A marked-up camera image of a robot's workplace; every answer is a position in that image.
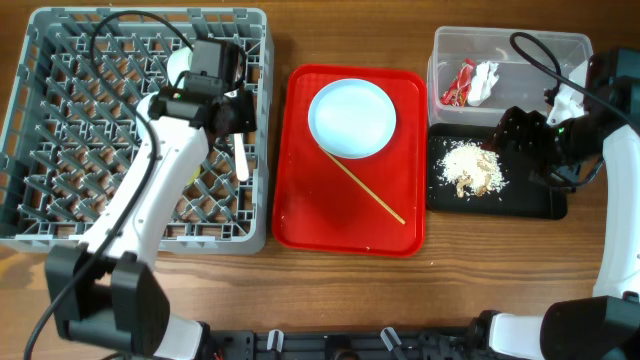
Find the white plastic fork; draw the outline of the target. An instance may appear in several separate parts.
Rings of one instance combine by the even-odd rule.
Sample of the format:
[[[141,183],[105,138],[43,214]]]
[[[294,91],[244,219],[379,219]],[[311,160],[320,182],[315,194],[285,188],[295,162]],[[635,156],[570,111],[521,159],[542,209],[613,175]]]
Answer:
[[[244,148],[243,134],[234,133],[233,142],[236,177],[239,182],[245,182],[249,179],[249,166]]]

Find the rice and food scraps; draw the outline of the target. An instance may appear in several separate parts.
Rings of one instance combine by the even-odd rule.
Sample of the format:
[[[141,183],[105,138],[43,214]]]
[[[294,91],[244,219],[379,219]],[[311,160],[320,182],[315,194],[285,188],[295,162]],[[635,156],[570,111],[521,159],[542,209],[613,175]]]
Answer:
[[[501,192],[510,181],[501,168],[500,157],[483,150],[471,140],[444,140],[444,154],[437,155],[433,170],[440,187],[455,189],[457,198],[469,201],[473,197]]]

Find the yellow plastic cup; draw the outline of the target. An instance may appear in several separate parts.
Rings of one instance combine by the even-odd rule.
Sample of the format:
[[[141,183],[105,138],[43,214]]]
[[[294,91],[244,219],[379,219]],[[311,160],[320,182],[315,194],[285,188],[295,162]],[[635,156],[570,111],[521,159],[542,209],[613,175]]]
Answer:
[[[196,170],[194,171],[194,173],[191,175],[190,179],[188,180],[187,184],[185,186],[189,186],[191,184],[194,183],[194,181],[200,176],[201,174],[201,167],[197,167]]]

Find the pale green bowl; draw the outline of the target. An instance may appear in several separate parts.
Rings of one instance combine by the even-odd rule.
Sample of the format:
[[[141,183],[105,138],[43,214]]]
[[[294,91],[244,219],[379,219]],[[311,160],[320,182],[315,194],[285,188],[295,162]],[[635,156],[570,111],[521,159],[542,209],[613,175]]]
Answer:
[[[167,61],[167,74],[168,81],[171,85],[176,85],[176,80],[179,75],[185,71],[189,72],[191,67],[192,50],[188,47],[181,48],[174,51]],[[177,84],[178,88],[184,87],[184,81],[186,77],[183,77]]]

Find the red snack wrapper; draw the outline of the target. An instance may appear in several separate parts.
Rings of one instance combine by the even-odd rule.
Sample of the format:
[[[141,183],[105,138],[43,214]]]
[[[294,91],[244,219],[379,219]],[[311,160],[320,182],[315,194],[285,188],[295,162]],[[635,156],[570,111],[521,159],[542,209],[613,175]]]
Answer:
[[[440,103],[447,106],[463,107],[471,90],[471,79],[476,67],[475,62],[465,58],[449,88],[440,97]]]

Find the light blue bowl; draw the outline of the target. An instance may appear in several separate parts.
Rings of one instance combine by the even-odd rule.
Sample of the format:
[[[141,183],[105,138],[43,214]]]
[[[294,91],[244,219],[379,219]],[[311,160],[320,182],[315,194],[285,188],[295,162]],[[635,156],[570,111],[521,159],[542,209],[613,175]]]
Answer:
[[[151,107],[152,100],[158,94],[158,91],[147,94],[138,102],[136,106],[136,111],[138,114],[135,120],[136,133],[140,138],[142,145],[149,142],[150,136],[148,128],[153,129],[153,124],[151,123],[151,117],[149,115],[149,109]]]

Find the wooden chopstick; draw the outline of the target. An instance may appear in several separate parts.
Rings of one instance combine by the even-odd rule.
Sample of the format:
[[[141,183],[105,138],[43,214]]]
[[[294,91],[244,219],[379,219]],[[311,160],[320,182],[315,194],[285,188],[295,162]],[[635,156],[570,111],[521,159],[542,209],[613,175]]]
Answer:
[[[382,206],[392,217],[400,224],[405,225],[406,221],[396,211],[394,211],[384,200],[382,200],[375,192],[373,192],[364,182],[362,182],[354,173],[337,160],[332,154],[320,148],[320,150],[337,165],[349,178],[351,178],[362,190],[364,190],[372,199]]]

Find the light blue round plate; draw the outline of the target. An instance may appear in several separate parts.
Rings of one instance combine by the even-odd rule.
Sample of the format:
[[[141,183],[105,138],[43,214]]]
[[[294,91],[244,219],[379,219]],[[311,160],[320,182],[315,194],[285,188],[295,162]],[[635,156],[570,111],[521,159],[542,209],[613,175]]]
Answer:
[[[362,159],[380,152],[395,133],[397,114],[389,95],[370,81],[336,80],[313,97],[308,127],[333,156]]]

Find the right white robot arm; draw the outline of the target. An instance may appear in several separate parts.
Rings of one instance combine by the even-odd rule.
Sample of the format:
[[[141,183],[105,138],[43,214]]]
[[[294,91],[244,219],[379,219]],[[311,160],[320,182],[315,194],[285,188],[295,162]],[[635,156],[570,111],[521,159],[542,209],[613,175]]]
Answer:
[[[512,107],[483,147],[524,155],[536,170],[602,156],[608,200],[605,245],[589,298],[557,302],[542,316],[497,313],[487,346],[523,359],[636,359],[639,356],[639,53],[591,57],[580,87],[585,115],[558,126]]]

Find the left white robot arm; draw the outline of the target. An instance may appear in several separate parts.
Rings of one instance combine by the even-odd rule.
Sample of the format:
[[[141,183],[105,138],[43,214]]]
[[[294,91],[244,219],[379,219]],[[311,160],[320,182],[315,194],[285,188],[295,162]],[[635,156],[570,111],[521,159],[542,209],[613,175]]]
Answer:
[[[153,274],[164,230],[195,170],[214,147],[236,177],[249,167],[243,136],[256,128],[244,87],[247,55],[222,40],[198,40],[187,70],[138,113],[145,135],[114,197],[74,247],[54,246],[45,264],[60,337],[147,359],[213,359],[203,322],[173,314]]]

